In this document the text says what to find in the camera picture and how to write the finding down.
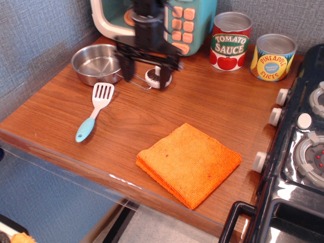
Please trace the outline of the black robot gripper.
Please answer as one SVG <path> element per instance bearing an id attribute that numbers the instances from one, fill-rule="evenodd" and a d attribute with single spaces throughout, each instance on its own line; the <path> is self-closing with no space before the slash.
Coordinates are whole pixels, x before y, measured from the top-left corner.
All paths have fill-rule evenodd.
<path id="1" fill-rule="evenodd" d="M 135 22 L 134 35 L 117 35 L 116 56 L 123 77 L 130 81 L 135 73 L 135 61 L 161 66 L 160 90 L 171 78 L 173 70 L 182 69 L 181 50 L 164 39 L 164 15 L 156 17 L 132 16 Z"/>

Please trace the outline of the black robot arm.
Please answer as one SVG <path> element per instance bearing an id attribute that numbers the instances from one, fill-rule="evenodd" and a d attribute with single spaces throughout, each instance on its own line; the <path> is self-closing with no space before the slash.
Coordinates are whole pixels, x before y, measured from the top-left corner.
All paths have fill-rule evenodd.
<path id="1" fill-rule="evenodd" d="M 135 35 L 114 38 L 115 56 L 126 81 L 135 74 L 135 61 L 161 68 L 160 90 L 167 86 L 172 72 L 181 69 L 181 50 L 164 38 L 165 8 L 175 10 L 167 1 L 133 1 L 131 18 L 135 22 Z"/>

